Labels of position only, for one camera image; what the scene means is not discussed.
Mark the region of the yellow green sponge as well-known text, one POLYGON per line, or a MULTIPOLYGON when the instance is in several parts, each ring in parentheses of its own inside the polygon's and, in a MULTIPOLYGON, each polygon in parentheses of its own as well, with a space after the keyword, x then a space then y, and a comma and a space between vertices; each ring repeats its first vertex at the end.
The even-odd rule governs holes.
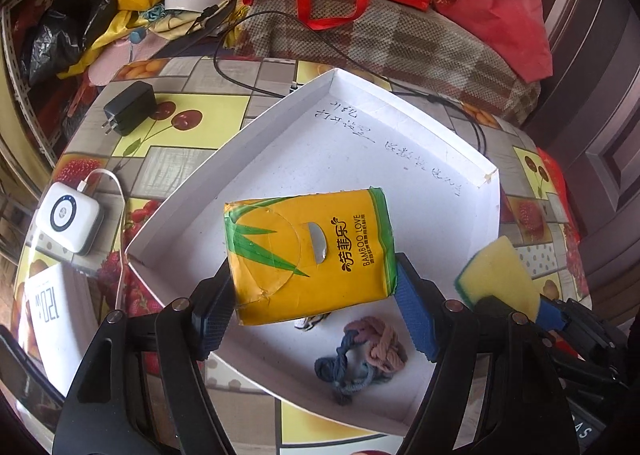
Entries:
POLYGON ((480 249, 458 275, 454 287, 470 307, 484 298, 496 297, 531 321, 537 319, 539 291, 506 236, 480 249))

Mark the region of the blue knotted rope toy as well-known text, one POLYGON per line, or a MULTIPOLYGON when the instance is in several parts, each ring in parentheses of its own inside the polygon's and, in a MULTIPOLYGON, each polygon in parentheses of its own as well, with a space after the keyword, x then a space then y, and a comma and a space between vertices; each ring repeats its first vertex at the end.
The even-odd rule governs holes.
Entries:
POLYGON ((331 387, 334 401, 345 406, 361 391, 389 383, 407 362, 397 331, 378 317, 365 316, 344 327, 331 357, 314 361, 314 374, 331 387))

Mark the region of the yellow tissue pack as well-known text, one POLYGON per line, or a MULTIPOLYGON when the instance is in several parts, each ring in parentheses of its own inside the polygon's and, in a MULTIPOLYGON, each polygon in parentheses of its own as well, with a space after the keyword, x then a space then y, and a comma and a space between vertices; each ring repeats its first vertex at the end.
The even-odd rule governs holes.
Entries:
POLYGON ((224 206, 236 312, 245 326, 294 321, 395 293, 395 244, 382 189, 224 206))

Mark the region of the black white patterned cloth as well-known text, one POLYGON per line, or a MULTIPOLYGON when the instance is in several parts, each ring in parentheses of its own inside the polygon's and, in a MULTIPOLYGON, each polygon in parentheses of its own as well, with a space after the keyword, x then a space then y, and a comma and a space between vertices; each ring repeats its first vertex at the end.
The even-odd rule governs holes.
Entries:
POLYGON ((296 331, 311 331, 314 327, 324 321, 330 313, 322 313, 312 316, 303 317, 303 319, 296 319, 294 321, 294 328, 296 331))

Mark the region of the white digital clock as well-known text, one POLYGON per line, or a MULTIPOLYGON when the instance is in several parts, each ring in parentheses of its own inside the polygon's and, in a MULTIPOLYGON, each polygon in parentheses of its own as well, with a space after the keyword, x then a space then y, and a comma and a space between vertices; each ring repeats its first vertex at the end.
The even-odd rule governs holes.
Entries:
POLYGON ((29 266, 25 296, 44 372, 66 397, 98 329, 87 276, 67 263, 37 259, 29 266))

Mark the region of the white power bank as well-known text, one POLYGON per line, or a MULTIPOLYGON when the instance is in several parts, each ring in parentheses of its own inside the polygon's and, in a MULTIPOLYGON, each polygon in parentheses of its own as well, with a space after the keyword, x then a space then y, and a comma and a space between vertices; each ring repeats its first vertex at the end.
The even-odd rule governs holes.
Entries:
POLYGON ((89 253, 103 218, 98 201, 61 182, 51 184, 35 216, 41 233, 75 255, 89 253))

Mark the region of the fruit pattern tablecloth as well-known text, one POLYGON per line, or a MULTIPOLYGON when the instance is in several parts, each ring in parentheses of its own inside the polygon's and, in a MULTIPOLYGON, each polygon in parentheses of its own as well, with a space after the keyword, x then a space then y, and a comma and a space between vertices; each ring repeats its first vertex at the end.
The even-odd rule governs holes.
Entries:
MULTIPOLYGON (((30 354, 38 351, 24 289, 29 266, 71 263, 89 273, 93 310, 103 315, 122 278, 119 248, 128 244, 186 177, 241 128, 277 102, 278 97, 324 72, 317 63, 175 58, 137 61, 103 74, 82 100, 84 118, 53 171, 70 186, 89 179, 99 197, 113 204, 92 253, 75 258, 47 240, 31 236, 16 271, 11 329, 30 354), (156 111, 131 134, 105 133, 103 108, 134 82, 153 87, 156 111)), ((539 256, 535 282, 558 289, 564 298, 589 305, 591 298, 578 253, 577 231, 561 200, 559 168, 522 130, 494 115, 464 104, 460 108, 432 102, 422 90, 397 80, 382 87, 412 103, 466 141, 484 145, 499 167, 500 231, 518 247, 521 257, 539 256)), ((389 435, 347 427, 268 397, 247 379, 217 361, 205 370, 207 385, 224 415, 249 413, 254 435, 235 432, 243 453, 382 454, 398 444, 389 435)))

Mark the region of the dark wooden door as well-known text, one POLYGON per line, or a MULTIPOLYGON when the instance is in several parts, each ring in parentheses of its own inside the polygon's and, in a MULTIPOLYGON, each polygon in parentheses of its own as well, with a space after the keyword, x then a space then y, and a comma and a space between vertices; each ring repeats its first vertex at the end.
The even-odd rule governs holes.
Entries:
POLYGON ((559 164, 594 310, 639 310, 639 0, 542 0, 553 74, 525 131, 559 164))

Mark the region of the black power adapter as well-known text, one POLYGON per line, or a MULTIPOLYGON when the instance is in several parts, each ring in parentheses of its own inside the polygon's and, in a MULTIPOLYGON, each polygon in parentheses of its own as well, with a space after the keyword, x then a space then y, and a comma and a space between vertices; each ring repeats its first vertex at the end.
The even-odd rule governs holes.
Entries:
POLYGON ((103 111, 105 133, 126 137, 156 111, 153 87, 146 82, 134 82, 108 102, 103 111))

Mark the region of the plaid blanket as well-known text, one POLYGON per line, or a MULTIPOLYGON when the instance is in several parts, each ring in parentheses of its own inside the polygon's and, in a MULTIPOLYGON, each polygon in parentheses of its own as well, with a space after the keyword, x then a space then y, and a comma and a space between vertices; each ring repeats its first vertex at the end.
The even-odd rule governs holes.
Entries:
POLYGON ((360 64, 497 115, 515 126, 536 108, 539 82, 524 82, 504 59, 467 30, 433 10, 371 0, 367 11, 333 30, 299 24, 296 0, 253 0, 238 29, 239 56, 360 64))

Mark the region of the dull red fabric bag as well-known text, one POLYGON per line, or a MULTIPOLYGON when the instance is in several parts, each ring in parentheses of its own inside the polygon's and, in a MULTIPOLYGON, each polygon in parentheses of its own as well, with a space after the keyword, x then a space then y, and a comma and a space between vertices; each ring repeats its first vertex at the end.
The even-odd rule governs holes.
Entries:
POLYGON ((432 7, 498 53, 524 82, 552 75, 541 0, 432 0, 432 7))

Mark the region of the black plastic bag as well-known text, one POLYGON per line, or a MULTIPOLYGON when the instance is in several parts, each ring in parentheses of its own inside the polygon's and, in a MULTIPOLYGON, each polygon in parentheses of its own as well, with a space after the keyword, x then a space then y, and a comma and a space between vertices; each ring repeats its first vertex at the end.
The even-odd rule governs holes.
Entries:
POLYGON ((116 13, 117 0, 53 0, 25 41, 21 73, 29 87, 77 64, 116 13))

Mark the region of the metal storage shelf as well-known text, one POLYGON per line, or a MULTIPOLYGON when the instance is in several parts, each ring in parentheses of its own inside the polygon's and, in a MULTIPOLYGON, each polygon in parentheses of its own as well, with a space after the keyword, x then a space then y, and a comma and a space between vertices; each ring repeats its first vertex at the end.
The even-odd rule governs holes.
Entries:
POLYGON ((28 81, 23 78, 20 67, 22 44, 14 37, 13 30, 18 20, 18 9, 26 8, 28 14, 35 15, 35 23, 38 23, 43 12, 52 4, 53 0, 6 0, 1 6, 1 39, 4 62, 10 78, 10 85, 14 95, 17 114, 28 129, 28 135, 32 138, 32 145, 41 156, 43 163, 49 169, 55 166, 58 154, 55 153, 55 145, 61 139, 61 128, 54 128, 50 134, 43 130, 43 126, 37 117, 32 100, 29 99, 28 81))

